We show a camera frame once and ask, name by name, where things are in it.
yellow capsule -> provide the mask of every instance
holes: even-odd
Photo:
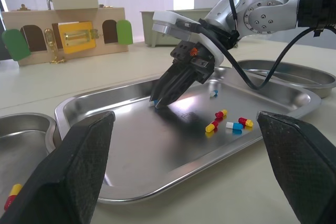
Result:
[[[209,124],[206,128],[205,131],[210,133],[211,131],[213,131],[216,127],[211,123]]]
[[[251,120],[246,120],[245,125],[248,127],[253,127],[253,122]]]
[[[222,110],[222,113],[224,114],[224,116],[226,116],[227,115],[227,110]]]
[[[10,193],[9,193],[9,196],[12,196],[12,195],[18,195],[19,192],[21,191],[22,189],[22,185],[21,184],[16,184],[12,187]]]

capsule pill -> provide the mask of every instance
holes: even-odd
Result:
[[[248,127],[253,127],[253,122],[249,119],[239,118],[238,122],[241,123],[242,125],[245,125],[245,126],[248,126]]]
[[[218,90],[214,90],[210,93],[210,97],[214,97],[218,94]]]
[[[216,116],[217,118],[223,118],[223,117],[225,117],[226,115],[227,115],[227,110],[221,110],[221,111],[215,113],[215,116]]]
[[[9,196],[6,200],[5,203],[5,207],[4,210],[7,211],[7,209],[9,208],[9,206],[12,204],[12,202],[14,201],[14,199],[16,198],[16,196],[19,194],[19,192],[22,189],[22,185],[21,184],[16,184],[12,187]]]
[[[226,123],[226,127],[233,130],[242,130],[244,128],[244,126],[240,123],[230,123],[230,122]]]
[[[206,132],[211,132],[214,129],[216,129],[217,127],[218,127],[218,122],[214,121],[205,128],[205,131]]]
[[[148,107],[153,107],[153,106],[157,105],[157,103],[158,103],[158,100],[150,101],[149,104],[148,104]]]

wooden toy house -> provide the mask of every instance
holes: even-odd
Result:
[[[68,9],[71,3],[60,5],[60,1],[56,10],[23,7],[3,13],[7,31],[2,38],[20,66],[128,51],[132,30],[124,8],[99,8],[95,0],[67,0],[76,3]]]

stainless steel tray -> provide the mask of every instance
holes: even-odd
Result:
[[[58,146],[56,122],[47,115],[23,113],[0,118],[0,216],[15,184],[24,184],[48,155],[46,145]]]
[[[249,74],[252,81],[262,77]],[[226,129],[239,117],[255,121],[259,110],[299,118],[318,108],[321,99],[311,91],[271,81],[259,92],[249,89],[237,72],[217,68],[204,84],[196,84],[168,108],[148,107],[156,80],[145,80],[70,98],[55,110],[61,137],[87,116],[112,110],[112,131],[100,202],[120,204],[148,198],[261,139],[252,131]],[[209,93],[217,89],[218,97]],[[215,113],[227,109],[227,118],[211,137],[205,135]]]

blue capsule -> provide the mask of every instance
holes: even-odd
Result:
[[[242,130],[244,128],[244,126],[240,123],[230,123],[230,122],[226,123],[226,127],[233,130]]]

